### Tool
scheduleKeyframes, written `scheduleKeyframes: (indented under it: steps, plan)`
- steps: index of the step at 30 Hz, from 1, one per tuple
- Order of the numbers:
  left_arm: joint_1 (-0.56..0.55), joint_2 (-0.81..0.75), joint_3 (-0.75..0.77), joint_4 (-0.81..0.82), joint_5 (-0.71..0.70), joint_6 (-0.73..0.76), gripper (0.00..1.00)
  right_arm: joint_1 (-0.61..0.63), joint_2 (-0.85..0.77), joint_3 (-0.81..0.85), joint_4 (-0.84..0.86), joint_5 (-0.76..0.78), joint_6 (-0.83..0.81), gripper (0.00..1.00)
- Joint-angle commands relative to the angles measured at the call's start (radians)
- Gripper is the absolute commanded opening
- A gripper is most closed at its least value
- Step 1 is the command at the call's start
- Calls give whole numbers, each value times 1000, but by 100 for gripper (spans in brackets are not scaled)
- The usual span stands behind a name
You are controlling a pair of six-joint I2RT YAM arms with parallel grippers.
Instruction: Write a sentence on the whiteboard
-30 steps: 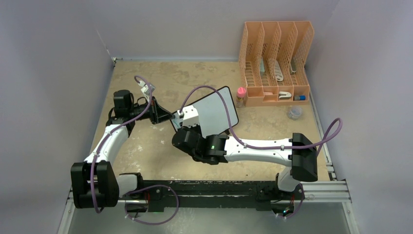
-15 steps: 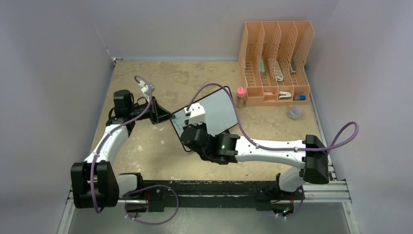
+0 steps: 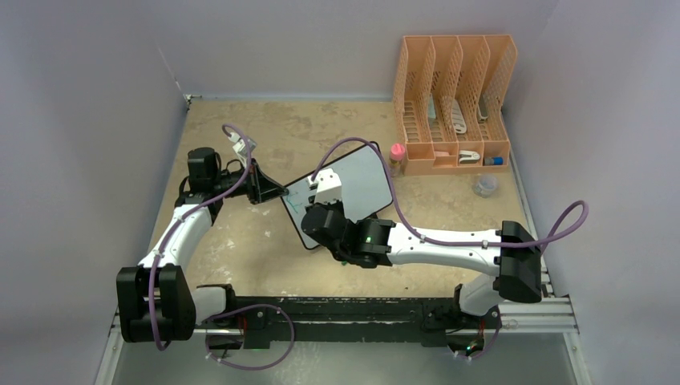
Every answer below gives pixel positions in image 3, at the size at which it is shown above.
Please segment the white whiteboard black frame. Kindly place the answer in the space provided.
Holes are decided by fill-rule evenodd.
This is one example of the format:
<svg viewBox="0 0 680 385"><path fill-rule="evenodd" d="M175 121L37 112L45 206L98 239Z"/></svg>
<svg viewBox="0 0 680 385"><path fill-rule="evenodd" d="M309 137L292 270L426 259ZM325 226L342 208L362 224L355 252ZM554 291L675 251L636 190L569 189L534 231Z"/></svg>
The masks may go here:
<svg viewBox="0 0 680 385"><path fill-rule="evenodd" d="M345 216L356 222L392 205L393 198L383 170L382 158L369 146L363 144L339 158L324 165L331 168L342 182L342 203ZM288 194L283 203L302 246L307 250L318 247L318 243L302 232L301 222L314 195L309 187L308 172L285 187Z"/></svg>

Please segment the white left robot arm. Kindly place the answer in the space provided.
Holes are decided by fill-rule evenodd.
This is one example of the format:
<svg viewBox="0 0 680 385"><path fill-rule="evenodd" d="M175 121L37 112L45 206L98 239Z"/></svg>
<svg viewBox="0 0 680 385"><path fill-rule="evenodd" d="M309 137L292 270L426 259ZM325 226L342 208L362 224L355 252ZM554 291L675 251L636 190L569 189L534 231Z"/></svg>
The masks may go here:
<svg viewBox="0 0 680 385"><path fill-rule="evenodd" d="M184 276L200 240L212 228L224 199L246 196L253 205L287 194L266 176L255 159L237 162L231 172L213 148L188 153L188 175L180 183L172 220L152 251L136 266L116 276L121 334L125 342L154 342L164 350L172 341L192 337L196 326L211 320L234 325L239 306L229 284L191 290Z"/></svg>

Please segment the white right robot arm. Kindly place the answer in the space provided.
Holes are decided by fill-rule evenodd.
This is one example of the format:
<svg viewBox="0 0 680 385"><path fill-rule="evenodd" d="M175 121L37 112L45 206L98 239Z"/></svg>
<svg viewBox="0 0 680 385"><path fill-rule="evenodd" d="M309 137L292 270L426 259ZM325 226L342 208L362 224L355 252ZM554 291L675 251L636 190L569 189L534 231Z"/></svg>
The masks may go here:
<svg viewBox="0 0 680 385"><path fill-rule="evenodd" d="M456 290L450 305L451 318L460 326L470 326L503 300L542 299L541 252L515 221L475 232L410 230L403 223L371 217L353 222L340 210L313 205L300 228L334 259L364 269L428 264L478 272L479 277Z"/></svg>

